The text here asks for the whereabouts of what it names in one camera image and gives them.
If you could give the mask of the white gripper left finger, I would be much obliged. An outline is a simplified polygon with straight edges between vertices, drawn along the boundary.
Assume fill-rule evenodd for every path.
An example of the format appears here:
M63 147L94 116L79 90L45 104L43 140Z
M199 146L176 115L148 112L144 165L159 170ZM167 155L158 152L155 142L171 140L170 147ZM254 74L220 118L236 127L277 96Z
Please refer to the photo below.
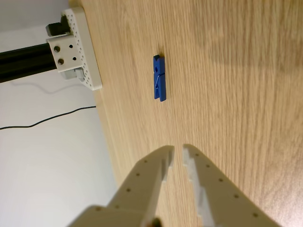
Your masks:
M72 227L152 227L162 182L173 165L174 147L163 146L140 159L107 206L91 205Z

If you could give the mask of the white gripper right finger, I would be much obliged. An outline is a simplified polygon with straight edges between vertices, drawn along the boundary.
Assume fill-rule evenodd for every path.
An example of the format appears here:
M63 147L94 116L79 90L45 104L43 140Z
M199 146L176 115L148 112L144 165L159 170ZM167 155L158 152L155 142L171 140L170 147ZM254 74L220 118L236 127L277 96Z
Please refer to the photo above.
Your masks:
M204 227L278 226L198 148L185 144L182 152Z

